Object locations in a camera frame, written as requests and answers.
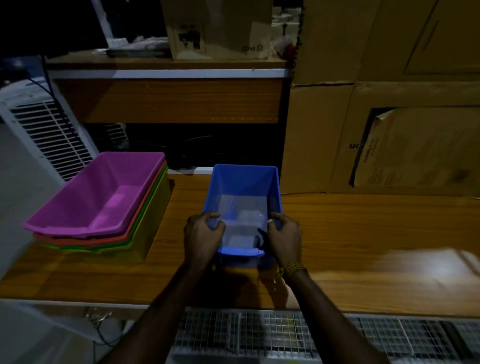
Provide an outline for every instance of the yellow bracelet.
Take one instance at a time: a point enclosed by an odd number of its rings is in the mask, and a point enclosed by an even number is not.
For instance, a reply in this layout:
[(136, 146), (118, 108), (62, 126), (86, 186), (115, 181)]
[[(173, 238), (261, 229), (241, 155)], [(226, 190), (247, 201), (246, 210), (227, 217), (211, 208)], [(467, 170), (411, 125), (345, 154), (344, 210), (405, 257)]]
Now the yellow bracelet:
[(301, 269), (307, 270), (307, 268), (305, 268), (302, 263), (292, 263), (283, 268), (280, 268), (280, 270), (278, 271), (278, 275), (280, 276), (280, 278), (288, 279), (293, 275), (293, 273)]

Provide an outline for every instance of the stack of plastic bins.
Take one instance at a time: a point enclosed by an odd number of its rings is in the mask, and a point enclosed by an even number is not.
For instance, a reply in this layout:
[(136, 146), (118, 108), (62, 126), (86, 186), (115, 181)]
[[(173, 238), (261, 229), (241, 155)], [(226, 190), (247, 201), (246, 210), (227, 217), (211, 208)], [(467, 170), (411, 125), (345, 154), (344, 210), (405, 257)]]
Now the stack of plastic bins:
[(142, 263), (170, 200), (163, 153), (101, 153), (24, 225), (96, 263)]
[(204, 211), (216, 211), (227, 229), (217, 263), (231, 267), (263, 267), (274, 263), (264, 250), (264, 236), (271, 212), (282, 212), (278, 170), (270, 166), (216, 164)]

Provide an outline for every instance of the gray floor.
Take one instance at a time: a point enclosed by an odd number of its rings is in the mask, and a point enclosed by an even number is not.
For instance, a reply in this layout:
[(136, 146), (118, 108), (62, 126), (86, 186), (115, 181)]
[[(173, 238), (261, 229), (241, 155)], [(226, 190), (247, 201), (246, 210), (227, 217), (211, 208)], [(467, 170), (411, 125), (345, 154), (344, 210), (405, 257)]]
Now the gray floor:
[[(0, 124), (0, 277), (30, 244), (22, 223), (59, 185), (5, 124)], [(84, 364), (93, 362), (92, 342), (0, 303), (2, 364)], [(99, 348), (99, 356), (104, 351)]]

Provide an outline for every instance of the purple plastic bin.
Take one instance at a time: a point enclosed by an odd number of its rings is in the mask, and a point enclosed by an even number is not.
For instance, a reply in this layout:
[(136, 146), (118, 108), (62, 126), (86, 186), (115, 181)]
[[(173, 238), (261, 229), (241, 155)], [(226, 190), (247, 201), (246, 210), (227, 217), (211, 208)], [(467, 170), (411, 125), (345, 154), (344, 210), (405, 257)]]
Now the purple plastic bin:
[(24, 228), (74, 238), (122, 235), (164, 161), (164, 153), (101, 153)]

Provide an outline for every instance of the air cooler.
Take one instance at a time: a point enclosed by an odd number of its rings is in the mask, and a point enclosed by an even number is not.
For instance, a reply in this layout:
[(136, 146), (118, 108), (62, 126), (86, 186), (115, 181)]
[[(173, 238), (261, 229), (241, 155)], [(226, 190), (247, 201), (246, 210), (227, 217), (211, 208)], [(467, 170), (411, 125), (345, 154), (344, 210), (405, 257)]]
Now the air cooler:
[[(48, 88), (43, 77), (33, 80)], [(0, 89), (0, 116), (60, 184), (72, 179), (98, 154), (80, 124), (61, 112), (52, 97), (30, 80)]]

